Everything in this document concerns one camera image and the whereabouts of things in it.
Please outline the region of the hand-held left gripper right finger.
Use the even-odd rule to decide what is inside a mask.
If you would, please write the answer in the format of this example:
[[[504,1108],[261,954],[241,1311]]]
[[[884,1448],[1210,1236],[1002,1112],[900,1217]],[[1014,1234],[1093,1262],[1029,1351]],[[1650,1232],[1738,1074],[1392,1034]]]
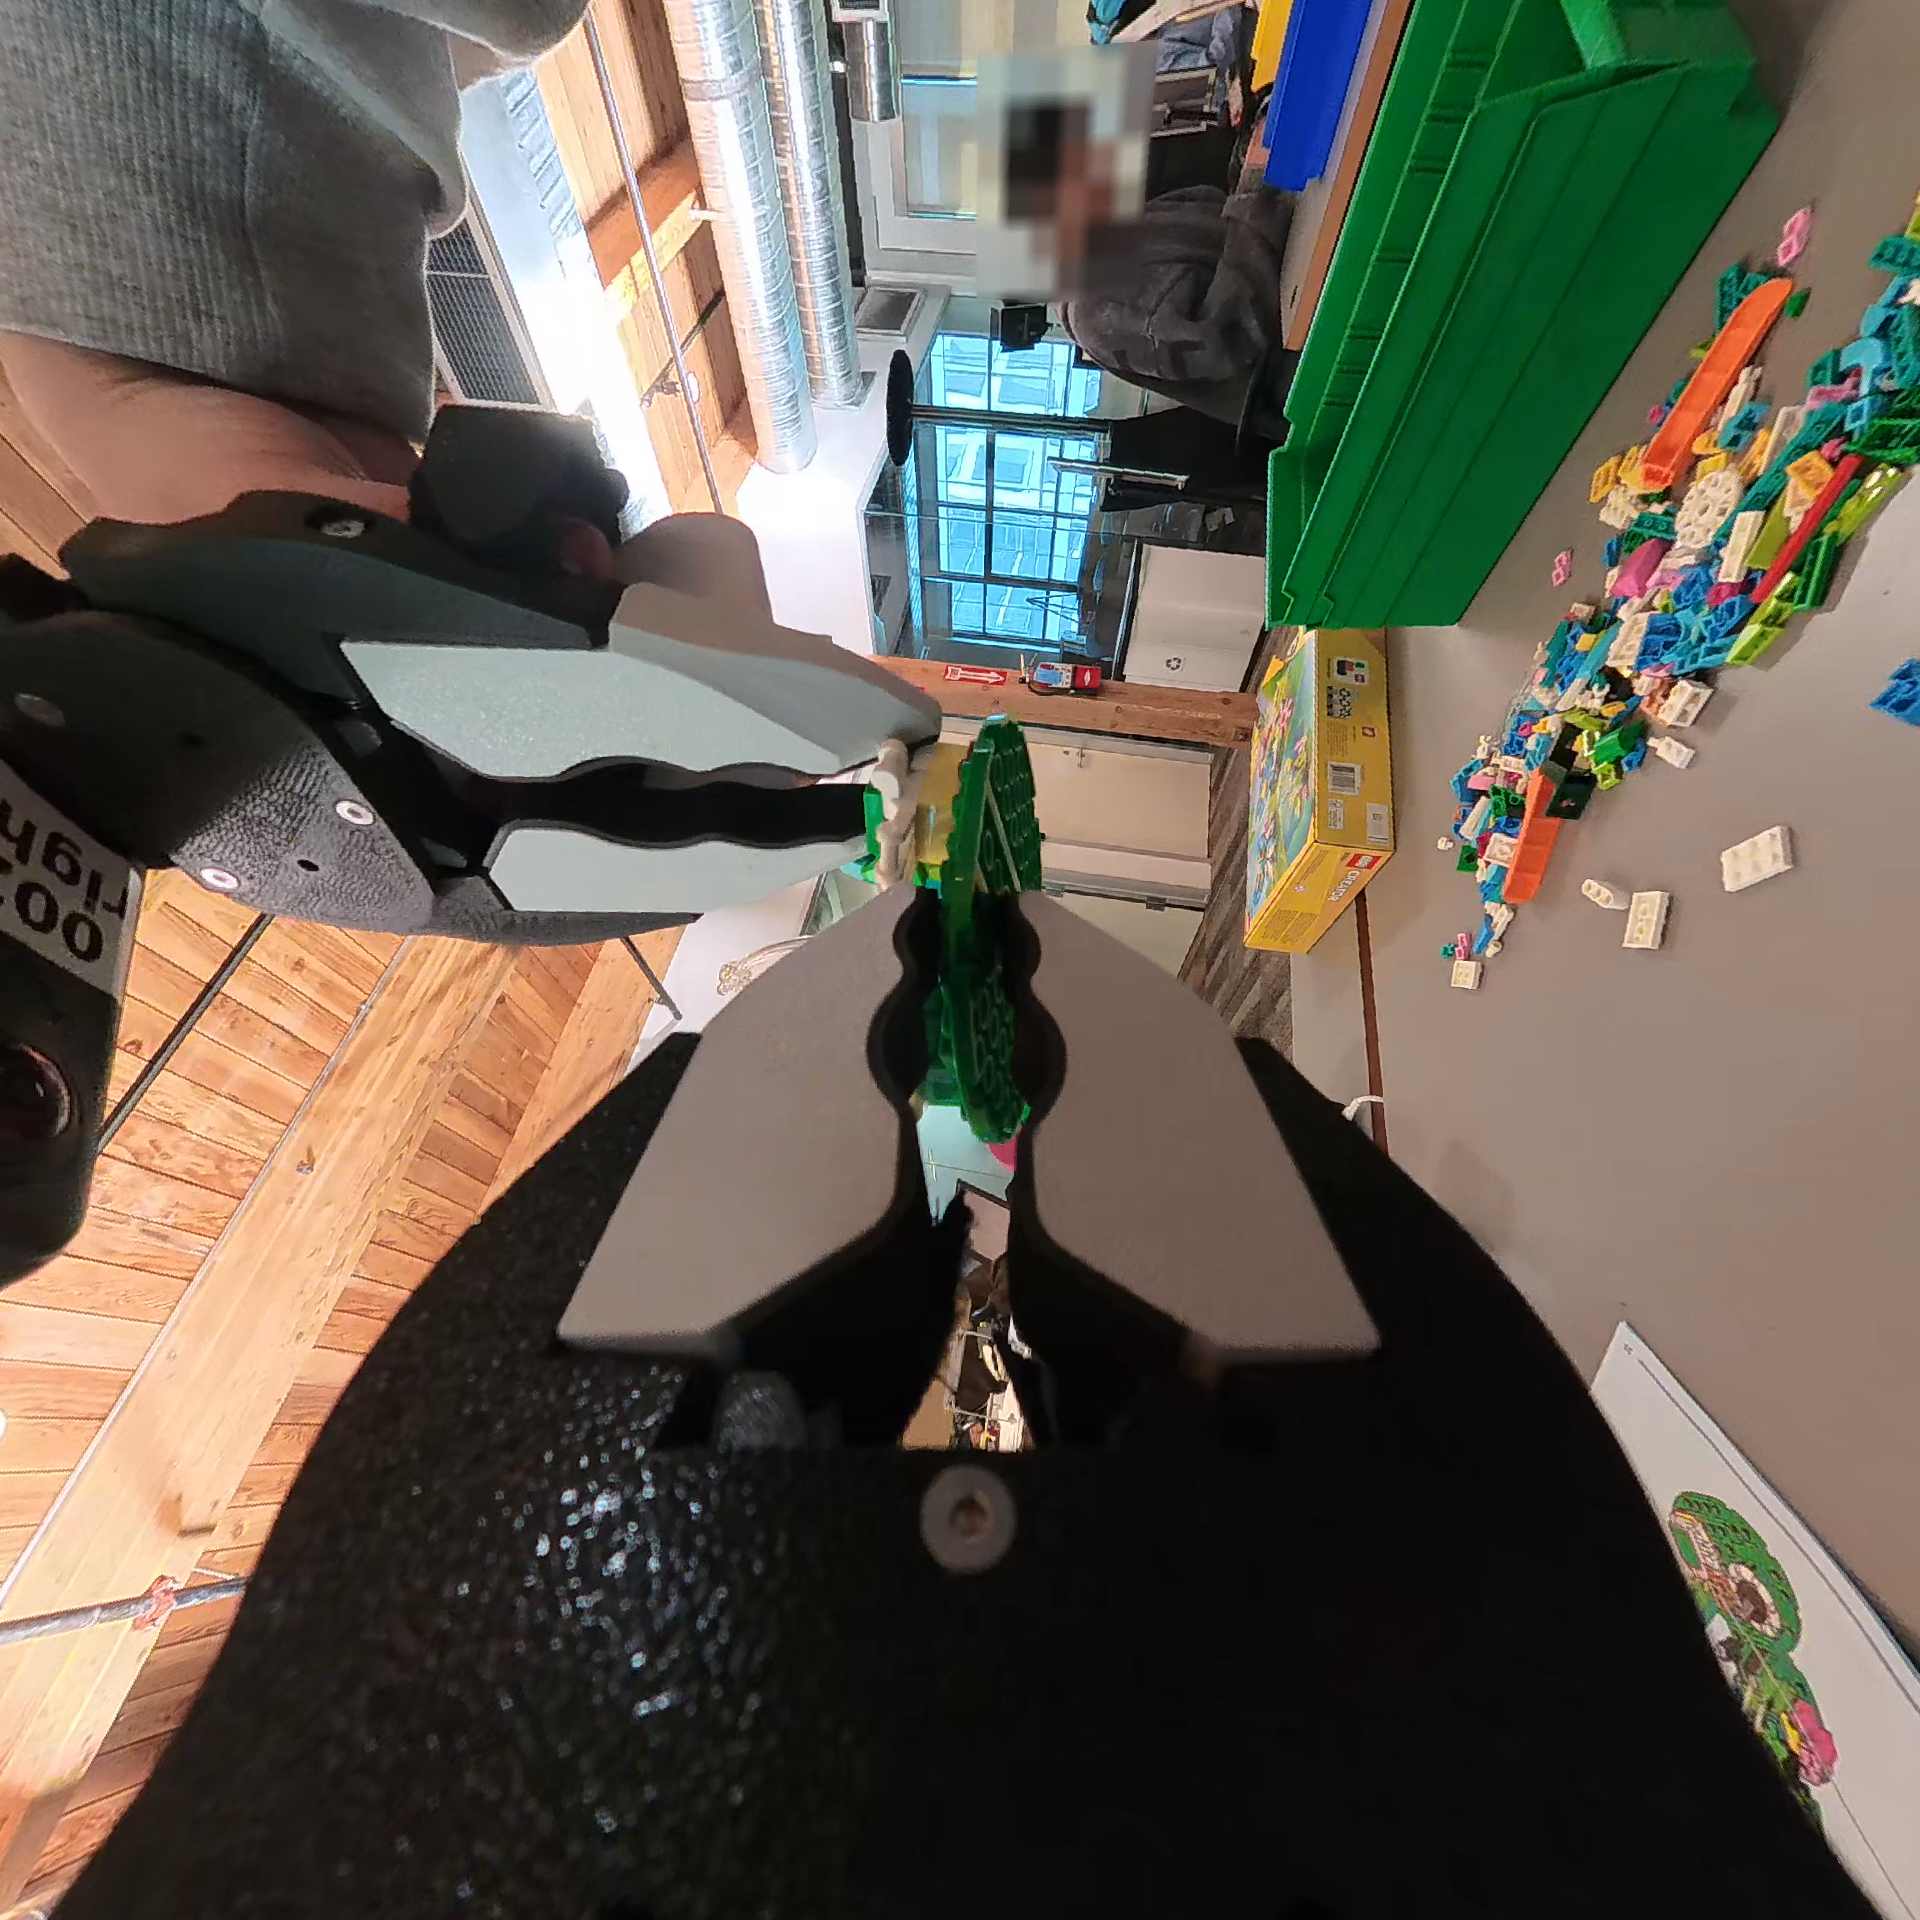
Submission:
[[[1070,1402],[1369,1360],[1376,1320],[1234,1034],[1044,896],[1005,916],[1014,1322]]]

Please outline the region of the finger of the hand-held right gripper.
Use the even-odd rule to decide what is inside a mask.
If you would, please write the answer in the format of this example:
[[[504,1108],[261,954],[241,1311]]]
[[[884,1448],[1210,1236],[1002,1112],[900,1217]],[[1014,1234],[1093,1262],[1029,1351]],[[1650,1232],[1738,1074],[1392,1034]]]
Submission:
[[[775,620],[753,530],[673,514],[616,551],[622,594],[592,648],[346,640],[405,731],[470,772],[541,782],[614,762],[687,778],[834,778],[943,720],[870,656]]]
[[[485,874],[518,913],[689,922],[861,858],[878,772],[592,763],[548,779],[487,778]]]

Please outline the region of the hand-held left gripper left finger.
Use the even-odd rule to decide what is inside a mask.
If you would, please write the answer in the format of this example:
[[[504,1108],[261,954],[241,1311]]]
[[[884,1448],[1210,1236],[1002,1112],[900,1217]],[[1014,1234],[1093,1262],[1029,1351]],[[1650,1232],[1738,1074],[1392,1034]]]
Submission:
[[[773,1374],[805,1402],[918,1402],[966,1227],[927,1198],[941,905],[897,887],[714,1016],[559,1320],[582,1353]]]

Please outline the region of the green lego flower model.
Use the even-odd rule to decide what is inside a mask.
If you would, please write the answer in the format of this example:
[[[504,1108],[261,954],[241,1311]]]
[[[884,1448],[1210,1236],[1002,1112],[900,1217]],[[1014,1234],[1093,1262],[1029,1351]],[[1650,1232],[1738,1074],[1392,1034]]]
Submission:
[[[1042,887],[1023,731],[1014,719],[993,716],[970,740],[916,751],[889,740],[861,782],[861,876],[882,891],[910,887],[932,907],[921,1099],[954,1112],[975,1142],[1008,1162],[1029,1107],[1014,1074],[1016,1010],[1001,962],[999,903]]]

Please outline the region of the lego instruction booklet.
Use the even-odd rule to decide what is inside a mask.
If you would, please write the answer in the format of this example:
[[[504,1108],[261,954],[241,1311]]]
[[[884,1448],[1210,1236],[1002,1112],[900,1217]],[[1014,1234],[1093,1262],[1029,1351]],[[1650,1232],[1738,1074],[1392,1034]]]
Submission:
[[[1621,1324],[1593,1402],[1664,1527],[1719,1674],[1880,1916],[1917,1916],[1917,1679],[1812,1529]]]

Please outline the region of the person's right forearm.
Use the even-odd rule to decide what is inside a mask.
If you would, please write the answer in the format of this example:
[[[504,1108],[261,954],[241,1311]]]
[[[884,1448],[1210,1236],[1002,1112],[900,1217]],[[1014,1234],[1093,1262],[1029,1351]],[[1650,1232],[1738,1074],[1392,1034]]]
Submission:
[[[469,76],[568,3],[4,3],[1,324],[420,441]]]

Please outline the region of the yellow lego box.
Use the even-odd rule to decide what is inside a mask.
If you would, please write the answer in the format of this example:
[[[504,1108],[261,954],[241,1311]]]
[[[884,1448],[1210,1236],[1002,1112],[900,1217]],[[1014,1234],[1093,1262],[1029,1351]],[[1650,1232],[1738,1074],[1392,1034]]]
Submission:
[[[1384,636],[1295,631],[1257,691],[1245,946],[1308,954],[1393,848]]]

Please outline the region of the pile of colourful lego bricks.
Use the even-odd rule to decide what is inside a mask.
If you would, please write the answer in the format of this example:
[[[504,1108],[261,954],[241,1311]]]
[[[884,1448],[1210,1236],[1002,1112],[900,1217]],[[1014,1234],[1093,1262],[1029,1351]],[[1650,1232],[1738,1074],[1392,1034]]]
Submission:
[[[1476,916],[1439,954],[1474,993],[1562,832],[1644,763],[1690,766],[1725,673],[1758,666],[1828,604],[1849,548],[1917,467],[1917,216],[1866,258],[1878,288],[1798,391],[1769,395],[1769,335],[1807,305],[1792,266],[1809,211],[1758,273],[1716,284],[1716,329],[1648,412],[1645,440],[1591,479],[1604,543],[1593,594],[1534,650],[1500,724],[1450,776],[1434,848]]]

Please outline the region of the person's right hand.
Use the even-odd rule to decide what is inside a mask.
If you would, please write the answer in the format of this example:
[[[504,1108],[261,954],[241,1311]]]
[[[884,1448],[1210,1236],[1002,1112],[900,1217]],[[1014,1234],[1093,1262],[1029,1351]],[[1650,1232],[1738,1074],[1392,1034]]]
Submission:
[[[22,332],[1,336],[1,363],[34,436],[102,520],[191,522],[266,492],[410,518],[418,452],[384,426]]]

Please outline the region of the large glass window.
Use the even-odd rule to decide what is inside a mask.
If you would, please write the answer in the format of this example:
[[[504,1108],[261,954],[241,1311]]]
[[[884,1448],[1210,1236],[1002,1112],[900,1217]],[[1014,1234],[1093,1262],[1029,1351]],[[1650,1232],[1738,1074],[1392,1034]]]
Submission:
[[[990,332],[932,336],[900,473],[916,654],[1008,666],[1113,650],[1100,601],[1128,561],[1100,467],[1142,407],[1058,332],[1016,352]]]

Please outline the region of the white recycling bin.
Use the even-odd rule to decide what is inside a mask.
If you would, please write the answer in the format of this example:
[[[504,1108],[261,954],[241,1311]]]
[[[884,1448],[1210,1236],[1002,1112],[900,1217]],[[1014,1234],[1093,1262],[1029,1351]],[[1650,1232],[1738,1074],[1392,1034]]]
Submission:
[[[1142,545],[1116,656],[1125,681],[1244,691],[1264,636],[1264,555]]]

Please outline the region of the nested green plastic bins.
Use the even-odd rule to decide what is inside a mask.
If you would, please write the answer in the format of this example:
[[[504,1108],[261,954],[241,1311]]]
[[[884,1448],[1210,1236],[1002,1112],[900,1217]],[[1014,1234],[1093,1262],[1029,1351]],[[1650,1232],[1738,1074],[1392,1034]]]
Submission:
[[[1265,626],[1464,618],[1776,126],[1727,4],[1412,4],[1268,457]]]

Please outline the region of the large duct with vent grille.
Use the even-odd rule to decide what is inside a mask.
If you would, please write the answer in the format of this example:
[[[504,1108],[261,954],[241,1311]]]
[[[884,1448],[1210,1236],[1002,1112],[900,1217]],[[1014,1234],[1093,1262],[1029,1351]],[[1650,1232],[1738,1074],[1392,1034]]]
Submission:
[[[460,160],[463,217],[425,271],[448,388],[581,417],[626,462],[637,391],[533,72],[463,89]]]

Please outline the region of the silver ventilation duct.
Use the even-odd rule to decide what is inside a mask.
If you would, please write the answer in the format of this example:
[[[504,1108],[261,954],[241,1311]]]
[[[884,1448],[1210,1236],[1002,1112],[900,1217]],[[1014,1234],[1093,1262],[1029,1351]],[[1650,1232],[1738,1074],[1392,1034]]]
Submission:
[[[825,4],[757,3],[753,15],[806,385],[815,402],[852,412],[861,366]]]
[[[818,433],[753,4],[665,3],[663,16],[712,212],[757,464],[800,473]]]

